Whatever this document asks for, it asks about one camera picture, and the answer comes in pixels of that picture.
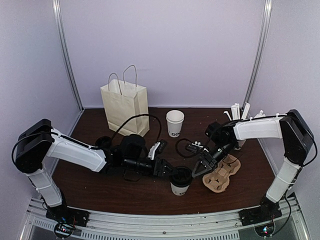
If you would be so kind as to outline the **white paper cup stack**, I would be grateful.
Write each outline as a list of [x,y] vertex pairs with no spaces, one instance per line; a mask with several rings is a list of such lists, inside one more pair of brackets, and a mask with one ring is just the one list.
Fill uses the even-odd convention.
[[166,114],[168,135],[172,138],[180,136],[185,115],[180,110],[170,110]]

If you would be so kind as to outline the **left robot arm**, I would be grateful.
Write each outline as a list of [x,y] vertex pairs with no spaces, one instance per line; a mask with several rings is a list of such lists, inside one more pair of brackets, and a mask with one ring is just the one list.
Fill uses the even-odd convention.
[[147,149],[145,139],[138,134],[124,136],[115,146],[107,136],[99,138],[96,145],[89,145],[62,134],[44,118],[18,137],[11,160],[43,197],[48,212],[61,222],[67,222],[73,212],[63,192],[45,170],[44,158],[64,160],[96,173],[123,168],[151,177],[172,176],[178,172],[177,168],[158,157],[166,145],[166,141],[159,140]]

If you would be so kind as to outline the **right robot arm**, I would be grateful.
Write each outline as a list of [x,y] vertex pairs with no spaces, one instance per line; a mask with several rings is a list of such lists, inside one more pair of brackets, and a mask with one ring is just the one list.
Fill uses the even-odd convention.
[[192,177],[202,176],[218,168],[230,151],[248,139],[281,139],[284,146],[283,164],[252,216],[266,221],[279,211],[279,201],[295,183],[299,173],[307,165],[306,158],[316,147],[314,135],[299,111],[291,109],[285,114],[237,119],[208,125],[205,135],[214,142],[212,150],[197,148],[200,157],[192,170]]

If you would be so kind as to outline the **cardboard cup carrier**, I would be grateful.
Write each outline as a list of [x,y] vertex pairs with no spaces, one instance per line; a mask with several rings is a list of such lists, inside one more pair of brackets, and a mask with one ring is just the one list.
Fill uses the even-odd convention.
[[212,192],[222,193],[230,184],[230,176],[235,175],[240,167],[240,160],[228,154],[225,159],[218,163],[215,170],[202,177],[202,182]]

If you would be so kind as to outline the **cup holding stirrers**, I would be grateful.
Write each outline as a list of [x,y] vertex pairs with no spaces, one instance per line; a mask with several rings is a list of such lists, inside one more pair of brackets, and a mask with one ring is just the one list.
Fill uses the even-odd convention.
[[239,151],[242,149],[243,145],[245,144],[246,140],[239,140],[238,144],[234,147],[234,150]]

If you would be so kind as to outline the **white wrapped stirrers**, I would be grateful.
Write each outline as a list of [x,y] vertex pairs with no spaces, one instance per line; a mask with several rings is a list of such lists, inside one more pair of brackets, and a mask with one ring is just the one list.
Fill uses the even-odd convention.
[[251,108],[251,104],[248,102],[245,102],[244,108],[241,110],[240,104],[239,103],[234,103],[230,109],[231,109],[231,114],[225,110],[223,113],[227,115],[228,119],[230,121],[235,121],[235,120],[248,120],[251,117],[249,116],[249,110]]

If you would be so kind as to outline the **black cup lid stack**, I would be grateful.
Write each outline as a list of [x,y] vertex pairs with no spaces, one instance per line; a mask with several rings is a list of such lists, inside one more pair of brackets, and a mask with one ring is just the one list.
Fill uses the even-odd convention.
[[95,141],[95,146],[100,149],[108,149],[112,145],[112,140],[109,136],[102,136]]

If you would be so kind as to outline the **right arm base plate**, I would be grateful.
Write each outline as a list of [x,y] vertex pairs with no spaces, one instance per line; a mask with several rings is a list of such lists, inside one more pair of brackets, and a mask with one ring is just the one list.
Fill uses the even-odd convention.
[[255,233],[263,238],[271,237],[275,233],[274,220],[282,216],[282,212],[278,208],[269,210],[262,206],[245,208],[238,214],[242,226],[253,225]]

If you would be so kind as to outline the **front aluminium rail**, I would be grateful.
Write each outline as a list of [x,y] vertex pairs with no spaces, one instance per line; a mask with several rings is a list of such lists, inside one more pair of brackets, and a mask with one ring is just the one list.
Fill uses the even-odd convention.
[[[76,226],[66,240],[311,240],[304,216],[295,197],[288,197],[290,218],[276,235],[258,235],[262,225],[275,224],[275,232],[286,222],[290,209],[279,205],[282,216],[273,222],[244,226],[242,209],[182,215],[134,215],[86,210],[87,225]],[[56,221],[46,218],[43,200],[31,198],[18,240],[63,240],[54,233]]]

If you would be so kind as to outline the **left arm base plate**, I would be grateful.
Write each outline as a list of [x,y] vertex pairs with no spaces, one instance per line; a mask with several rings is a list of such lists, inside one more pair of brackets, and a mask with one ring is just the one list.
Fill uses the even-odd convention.
[[56,224],[53,228],[54,234],[58,238],[68,238],[78,229],[77,227],[86,227],[90,213],[85,210],[67,208],[63,213],[48,208],[45,217],[55,220]]

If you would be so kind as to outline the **right aluminium frame post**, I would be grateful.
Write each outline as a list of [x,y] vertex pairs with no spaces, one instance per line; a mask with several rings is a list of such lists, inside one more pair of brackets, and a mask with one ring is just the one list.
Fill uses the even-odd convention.
[[243,107],[245,106],[246,103],[250,102],[250,99],[252,97],[253,90],[254,90],[254,87],[255,87],[255,84],[256,84],[256,81],[258,78],[260,66],[261,66],[262,59],[263,59],[263,52],[264,52],[264,49],[266,46],[268,33],[269,33],[269,29],[270,29],[270,22],[271,22],[272,9],[273,9],[272,6],[273,6],[272,0],[265,0],[264,1],[264,9],[263,9],[258,45],[257,45],[257,50],[256,50],[254,62],[253,62],[252,71],[251,71],[250,78],[249,78],[247,91],[246,91],[243,105],[242,105]]

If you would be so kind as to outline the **aluminium frame post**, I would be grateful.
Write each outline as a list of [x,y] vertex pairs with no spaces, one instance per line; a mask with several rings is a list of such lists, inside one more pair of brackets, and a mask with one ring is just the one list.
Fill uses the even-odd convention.
[[253,90],[254,90],[254,87],[255,87],[255,84],[256,84],[256,81],[258,78],[260,66],[261,66],[262,59],[263,59],[263,52],[264,52],[264,49],[266,46],[268,33],[269,33],[269,29],[270,29],[270,22],[271,22],[272,9],[273,9],[272,6],[273,6],[272,0],[265,0],[264,1],[264,9],[263,9],[258,45],[257,45],[257,50],[256,50],[254,62],[253,62],[252,71],[251,71],[250,78],[249,78],[247,91],[246,91],[243,105],[242,105],[243,107],[245,106],[246,103],[250,102],[250,99],[252,97]]
[[62,56],[63,56],[64,65],[66,68],[68,81],[70,83],[71,91],[75,98],[77,107],[79,111],[82,112],[84,110],[84,107],[80,98],[80,93],[76,84],[76,80],[75,80],[75,76],[74,76],[74,72],[71,64],[71,59],[68,51],[68,45],[67,45],[67,40],[66,40],[66,35],[64,30],[60,1],[52,0],[52,7],[53,7],[53,14],[54,14],[54,18],[55,18],[56,26],[58,30],[58,36],[59,36],[59,41],[60,41],[60,46],[62,50]]

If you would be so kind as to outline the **left aluminium frame post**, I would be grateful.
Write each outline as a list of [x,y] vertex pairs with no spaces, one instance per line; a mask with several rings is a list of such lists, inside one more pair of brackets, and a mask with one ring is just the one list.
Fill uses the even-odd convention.
[[74,72],[71,64],[71,59],[68,51],[68,45],[67,45],[67,40],[66,40],[66,35],[64,30],[60,1],[52,0],[52,7],[53,7],[53,14],[54,14],[54,18],[55,18],[56,26],[58,30],[58,36],[59,36],[59,41],[60,41],[60,46],[62,50],[62,56],[63,56],[64,65],[66,68],[68,81],[70,83],[71,91],[75,98],[77,107],[79,111],[82,112],[84,110],[84,107],[80,98],[80,93],[76,84],[76,80],[75,80],[75,76],[74,76]]

